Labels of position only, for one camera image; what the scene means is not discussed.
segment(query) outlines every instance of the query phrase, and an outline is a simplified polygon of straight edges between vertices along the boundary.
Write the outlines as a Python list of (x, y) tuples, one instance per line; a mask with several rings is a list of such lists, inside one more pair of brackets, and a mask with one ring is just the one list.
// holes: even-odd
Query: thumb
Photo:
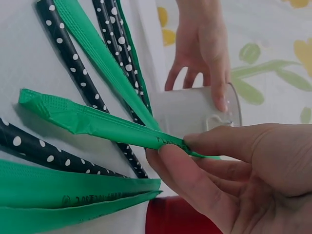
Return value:
[(206, 156), (226, 155), (251, 163), (254, 148), (263, 136), (279, 124), (259, 124), (246, 127), (219, 126), (201, 134), (186, 135), (186, 144)]

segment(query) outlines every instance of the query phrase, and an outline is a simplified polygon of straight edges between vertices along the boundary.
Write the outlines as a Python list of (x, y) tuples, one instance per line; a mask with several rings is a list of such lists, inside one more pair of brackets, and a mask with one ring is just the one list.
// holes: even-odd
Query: fingernail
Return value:
[(184, 141), (187, 145), (192, 145), (192, 144), (194, 144), (194, 142), (196, 142), (198, 136), (199, 136), (198, 133), (192, 133), (192, 134), (185, 135)]
[(222, 112), (228, 111), (228, 102), (224, 96), (218, 100), (218, 106), (219, 106), (220, 111), (222, 111)]

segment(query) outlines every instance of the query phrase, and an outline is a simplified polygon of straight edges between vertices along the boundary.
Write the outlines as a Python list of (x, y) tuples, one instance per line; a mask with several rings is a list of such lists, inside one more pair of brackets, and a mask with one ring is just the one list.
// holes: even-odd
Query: wrist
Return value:
[(211, 19), (222, 15), (220, 0), (176, 0), (180, 18)]

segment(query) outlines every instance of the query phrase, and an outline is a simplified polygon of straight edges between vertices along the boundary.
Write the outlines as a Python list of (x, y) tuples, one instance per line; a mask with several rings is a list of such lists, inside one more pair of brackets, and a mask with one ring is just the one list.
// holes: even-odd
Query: finger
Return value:
[(185, 193), (177, 186), (177, 184), (173, 181), (171, 175), (169, 174), (166, 166), (161, 161), (157, 150), (146, 150), (146, 159), (151, 167), (157, 172), (160, 178), (164, 181), (165, 184), (169, 186), (173, 191), (179, 194), (182, 197), (185, 197)]
[(182, 68), (183, 68), (182, 64), (177, 60), (175, 60), (168, 74), (168, 78), (165, 84), (165, 91), (173, 90), (176, 78), (179, 75)]
[(203, 86), (210, 86), (210, 73), (209, 72), (205, 72), (203, 73)]
[(185, 79), (184, 79), (184, 83), (183, 83), (183, 89), (190, 89), (192, 88), (195, 78), (197, 76), (198, 72), (193, 70), (193, 69), (188, 69)]
[(238, 207), (179, 147), (165, 145), (159, 151), (175, 183), (200, 208), (200, 212), (210, 218), (224, 233), (230, 233)]
[(246, 162), (211, 158), (194, 158), (194, 160), (201, 169), (221, 179), (246, 181), (252, 172), (251, 164)]
[(251, 163), (257, 143), (280, 124), (259, 124), (246, 127), (219, 126), (201, 134), (184, 137), (195, 152), (207, 156), (226, 155)]
[(228, 110), (227, 101), (225, 98), (227, 87), (225, 81), (225, 67), (223, 58), (209, 64), (209, 69), (211, 77), (212, 99), (219, 111), (226, 112)]
[(235, 197), (241, 195), (245, 186), (245, 183), (220, 179), (209, 173), (207, 173), (207, 176), (220, 190)]

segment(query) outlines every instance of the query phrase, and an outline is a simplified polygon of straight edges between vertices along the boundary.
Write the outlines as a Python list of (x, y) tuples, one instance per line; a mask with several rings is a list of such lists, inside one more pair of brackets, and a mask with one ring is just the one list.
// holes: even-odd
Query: hand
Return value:
[(312, 125), (222, 126), (185, 141), (240, 160), (192, 159), (173, 145), (147, 151), (162, 180), (223, 233), (311, 233)]
[(173, 89), (183, 67), (188, 67), (183, 88), (191, 88), (198, 73), (203, 85), (211, 85), (216, 107), (227, 110), (226, 83), (230, 82), (227, 29), (219, 0), (176, 0), (180, 19), (176, 32), (176, 52), (165, 91)]

